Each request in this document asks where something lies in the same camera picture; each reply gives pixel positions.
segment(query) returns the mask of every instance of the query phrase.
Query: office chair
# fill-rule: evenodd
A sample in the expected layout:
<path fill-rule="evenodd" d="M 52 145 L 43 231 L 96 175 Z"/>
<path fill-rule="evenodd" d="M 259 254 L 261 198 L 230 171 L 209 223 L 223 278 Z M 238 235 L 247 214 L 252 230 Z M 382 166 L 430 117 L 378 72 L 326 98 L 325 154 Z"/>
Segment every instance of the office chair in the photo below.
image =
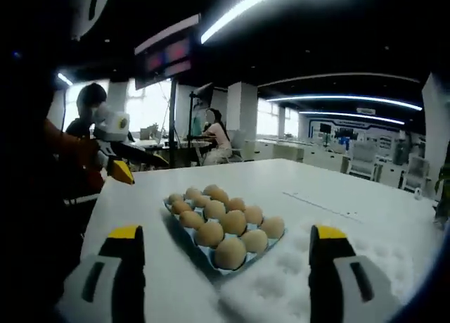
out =
<path fill-rule="evenodd" d="M 416 154 L 409 154 L 408 168 L 403 176 L 401 189 L 414 192 L 417 188 L 423 190 L 428 177 L 430 164 Z"/>
<path fill-rule="evenodd" d="M 244 161 L 242 157 L 242 150 L 245 145 L 245 133 L 237 129 L 233 131 L 233 137 L 231 138 L 231 150 L 233 154 L 226 159 L 228 163 L 241 163 Z"/>
<path fill-rule="evenodd" d="M 373 180 L 375 177 L 376 145 L 372 141 L 356 141 L 353 146 L 353 156 L 350 160 L 347 174 L 363 179 Z"/>

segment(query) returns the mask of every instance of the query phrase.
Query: woman sitting at desk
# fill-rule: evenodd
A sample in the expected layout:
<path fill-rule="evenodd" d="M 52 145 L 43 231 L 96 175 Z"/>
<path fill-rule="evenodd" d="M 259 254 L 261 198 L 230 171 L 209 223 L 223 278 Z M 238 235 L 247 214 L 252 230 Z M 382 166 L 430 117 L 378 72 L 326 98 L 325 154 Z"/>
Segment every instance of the woman sitting at desk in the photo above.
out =
<path fill-rule="evenodd" d="M 202 133 L 202 136 L 210 137 L 211 140 L 216 141 L 217 147 L 206 155 L 203 165 L 224 163 L 232 154 L 230 138 L 221 119 L 222 114 L 218 110 L 214 108 L 206 110 L 206 121 L 210 123 L 210 126 Z"/>

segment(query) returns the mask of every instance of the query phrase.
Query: brown egg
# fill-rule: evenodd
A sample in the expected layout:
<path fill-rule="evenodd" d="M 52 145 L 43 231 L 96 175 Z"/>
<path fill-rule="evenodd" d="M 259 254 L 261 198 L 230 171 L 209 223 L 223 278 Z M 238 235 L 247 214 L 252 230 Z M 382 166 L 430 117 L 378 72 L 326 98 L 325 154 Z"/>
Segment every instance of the brown egg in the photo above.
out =
<path fill-rule="evenodd" d="M 231 237 L 217 246 L 214 262 L 219 268 L 235 270 L 244 263 L 246 254 L 244 243 L 237 237 Z"/>
<path fill-rule="evenodd" d="M 205 209 L 203 209 L 203 214 L 207 219 L 220 219 L 225 215 L 225 212 L 224 204 L 217 200 L 208 200 Z"/>
<path fill-rule="evenodd" d="M 193 197 L 194 207 L 204 208 L 210 199 L 203 195 L 196 195 Z"/>
<path fill-rule="evenodd" d="M 217 222 L 206 222 L 194 235 L 194 240 L 199 246 L 217 247 L 224 239 L 224 230 Z"/>
<path fill-rule="evenodd" d="M 249 253 L 260 254 L 267 248 L 267 235 L 261 229 L 250 230 L 241 236 Z"/>
<path fill-rule="evenodd" d="M 284 221 L 278 216 L 270 217 L 264 220 L 260 229 L 264 230 L 270 239 L 279 239 L 284 232 Z"/>
<path fill-rule="evenodd" d="M 187 188 L 186 193 L 184 195 L 188 199 L 193 199 L 195 196 L 202 195 L 202 192 L 196 188 L 189 187 L 189 188 Z"/>
<path fill-rule="evenodd" d="M 218 200 L 225 205 L 228 203 L 228 194 L 222 189 L 213 189 L 210 196 L 211 200 Z"/>
<path fill-rule="evenodd" d="M 184 201 L 184 198 L 182 195 L 180 194 L 170 194 L 169 198 L 167 199 L 167 201 L 169 202 L 169 204 L 173 204 L 173 202 L 175 201 Z"/>
<path fill-rule="evenodd" d="M 172 213 L 173 214 L 180 215 L 180 214 L 182 214 L 182 212 L 186 212 L 186 211 L 192 211 L 192 208 L 186 202 L 184 202 L 184 201 L 173 202 L 173 204 L 172 204 Z"/>
<path fill-rule="evenodd" d="M 254 223 L 259 226 L 262 222 L 262 210 L 257 205 L 247 206 L 244 215 L 248 223 Z"/>
<path fill-rule="evenodd" d="M 198 230 L 205 223 L 203 218 L 196 212 L 182 212 L 179 220 L 183 227 L 194 228 L 196 230 Z"/>
<path fill-rule="evenodd" d="M 247 221 L 245 221 L 244 213 L 240 210 L 232 210 L 220 218 L 220 224 L 224 228 L 224 232 L 242 235 L 247 227 Z"/>
<path fill-rule="evenodd" d="M 244 200 L 241 198 L 231 198 L 226 204 L 228 210 L 245 210 Z"/>
<path fill-rule="evenodd" d="M 203 193 L 205 195 L 211 196 L 211 192 L 214 191 L 215 189 L 220 189 L 220 188 L 216 184 L 211 184 L 209 186 L 206 186 L 205 189 L 203 189 Z"/>

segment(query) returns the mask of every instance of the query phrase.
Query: white table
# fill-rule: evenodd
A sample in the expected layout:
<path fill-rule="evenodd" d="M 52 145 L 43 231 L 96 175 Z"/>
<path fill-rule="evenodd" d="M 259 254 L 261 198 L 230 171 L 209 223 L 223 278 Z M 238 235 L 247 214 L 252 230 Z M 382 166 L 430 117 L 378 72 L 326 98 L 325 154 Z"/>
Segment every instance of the white table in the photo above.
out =
<path fill-rule="evenodd" d="M 417 201 L 399 189 L 289 160 L 142 172 L 135 174 L 135 180 L 136 184 L 129 186 L 107 179 L 87 227 L 82 258 L 97 253 L 114 228 L 142 225 L 148 322 L 233 321 L 221 313 L 213 285 L 175 244 L 162 221 L 169 216 L 163 198 L 190 186 L 218 184 L 229 196 L 260 205 L 266 216 L 282 216 L 288 229 L 304 216 L 313 215 L 392 240 L 411 251 L 419 273 L 443 236 L 432 225 L 434 211 L 428 199 Z M 298 193 L 335 213 L 283 192 Z M 351 218 L 340 215 L 347 213 Z"/>

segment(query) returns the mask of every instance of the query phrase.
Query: led light strip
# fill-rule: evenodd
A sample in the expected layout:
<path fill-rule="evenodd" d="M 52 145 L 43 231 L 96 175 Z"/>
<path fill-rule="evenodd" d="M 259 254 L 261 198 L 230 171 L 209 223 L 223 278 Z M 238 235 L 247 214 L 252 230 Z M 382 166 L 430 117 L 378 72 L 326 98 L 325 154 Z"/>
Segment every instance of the led light strip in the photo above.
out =
<path fill-rule="evenodd" d="M 64 81 L 67 85 L 72 86 L 73 82 L 71 82 L 64 74 L 58 73 L 58 78 Z"/>
<path fill-rule="evenodd" d="M 363 115 L 363 114 L 351 114 L 351 113 L 338 113 L 338 112 L 314 112 L 314 111 L 300 111 L 300 114 L 315 114 L 315 115 L 339 115 L 341 117 L 353 117 L 353 118 L 363 118 L 363 119 L 372 119 L 379 120 L 385 122 L 392 122 L 393 124 L 405 125 L 403 121 L 388 119 L 382 117 L 373 117 L 372 115 Z"/>
<path fill-rule="evenodd" d="M 319 95 L 319 96 L 287 96 L 285 98 L 267 99 L 267 101 L 290 101 L 290 100 L 319 100 L 319 99 L 338 99 L 338 100 L 357 100 L 357 101 L 375 101 L 378 103 L 391 103 L 401 107 L 412 108 L 413 110 L 422 110 L 420 106 L 404 103 L 397 100 L 390 100 L 384 98 L 376 98 L 374 96 L 338 96 L 338 95 Z"/>
<path fill-rule="evenodd" d="M 202 44 L 204 44 L 209 38 L 212 37 L 217 31 L 231 22 L 233 19 L 236 19 L 242 13 L 246 12 L 252 6 L 255 6 L 258 3 L 261 3 L 263 0 L 243 0 L 240 3 L 236 4 L 230 11 L 225 13 L 222 17 L 218 19 L 200 38 Z"/>

